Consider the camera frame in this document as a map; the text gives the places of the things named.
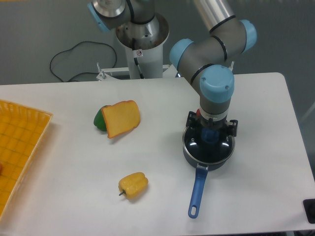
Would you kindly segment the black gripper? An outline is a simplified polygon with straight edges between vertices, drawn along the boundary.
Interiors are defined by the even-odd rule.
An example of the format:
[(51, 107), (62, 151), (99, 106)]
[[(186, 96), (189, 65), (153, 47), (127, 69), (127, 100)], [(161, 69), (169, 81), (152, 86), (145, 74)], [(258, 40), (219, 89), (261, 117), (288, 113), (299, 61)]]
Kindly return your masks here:
[(236, 137), (238, 120), (233, 119), (227, 121), (225, 118), (219, 121), (214, 121), (212, 118), (205, 119), (203, 116), (196, 116), (196, 112), (189, 111), (187, 117), (187, 128), (196, 128), (196, 132), (201, 134), (203, 129), (218, 131), (225, 133), (227, 136)]

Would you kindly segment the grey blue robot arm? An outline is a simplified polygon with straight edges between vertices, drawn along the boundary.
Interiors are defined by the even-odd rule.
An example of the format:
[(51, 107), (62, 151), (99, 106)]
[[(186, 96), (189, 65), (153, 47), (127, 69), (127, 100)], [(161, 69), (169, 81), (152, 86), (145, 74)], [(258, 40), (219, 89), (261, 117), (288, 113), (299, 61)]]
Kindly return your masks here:
[[(187, 124), (236, 136), (238, 122), (226, 119), (234, 75), (223, 63), (256, 43), (256, 29), (251, 22), (238, 20), (224, 0), (196, 0), (194, 5), (209, 38), (201, 43), (182, 39), (169, 54), (172, 65), (200, 97), (199, 114), (189, 116)], [(156, 12), (154, 1), (93, 0), (87, 7), (101, 31), (115, 30), (126, 51), (131, 79), (162, 76), (162, 47), (168, 39), (169, 26)]]

